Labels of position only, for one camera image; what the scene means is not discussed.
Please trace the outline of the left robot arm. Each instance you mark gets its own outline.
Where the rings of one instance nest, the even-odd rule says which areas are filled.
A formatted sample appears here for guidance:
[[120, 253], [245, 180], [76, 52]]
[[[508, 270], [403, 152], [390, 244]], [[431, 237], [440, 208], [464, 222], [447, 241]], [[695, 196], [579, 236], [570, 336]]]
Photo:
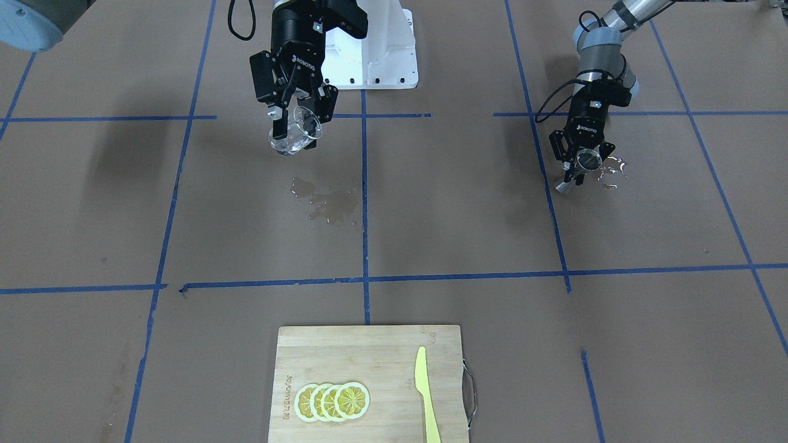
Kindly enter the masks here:
[[622, 43], [642, 25], [672, 6], [672, 1], [617, 1], [603, 16], [582, 12], [574, 31], [579, 72], [565, 83], [574, 87], [562, 129], [549, 135], [563, 179], [555, 185], [568, 193], [583, 184], [585, 175], [599, 171], [616, 146], [605, 140], [611, 106], [625, 108], [640, 84], [622, 53]]

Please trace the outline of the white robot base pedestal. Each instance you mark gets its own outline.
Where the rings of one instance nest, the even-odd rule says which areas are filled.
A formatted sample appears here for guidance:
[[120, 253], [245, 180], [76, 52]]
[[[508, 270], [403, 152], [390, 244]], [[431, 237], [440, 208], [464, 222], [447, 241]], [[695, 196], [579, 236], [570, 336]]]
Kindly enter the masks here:
[[338, 89], [409, 89], [419, 83], [412, 12], [399, 1], [358, 1], [366, 11], [365, 39], [340, 28], [326, 33], [324, 81]]

